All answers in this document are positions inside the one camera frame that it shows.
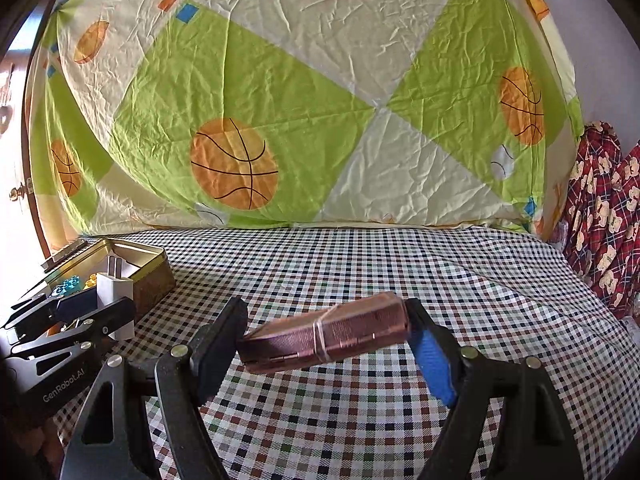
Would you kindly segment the person's left hand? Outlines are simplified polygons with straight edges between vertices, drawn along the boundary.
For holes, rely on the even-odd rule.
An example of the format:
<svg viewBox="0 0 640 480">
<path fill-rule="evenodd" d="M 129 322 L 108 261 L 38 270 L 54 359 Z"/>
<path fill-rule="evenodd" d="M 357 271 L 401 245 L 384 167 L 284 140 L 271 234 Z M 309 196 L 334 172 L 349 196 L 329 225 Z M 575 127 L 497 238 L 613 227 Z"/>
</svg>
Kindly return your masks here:
<svg viewBox="0 0 640 480">
<path fill-rule="evenodd" d="M 2 479 L 58 479 L 63 460 L 58 426 L 52 418 L 40 427 L 24 429 L 1 417 Z"/>
</svg>

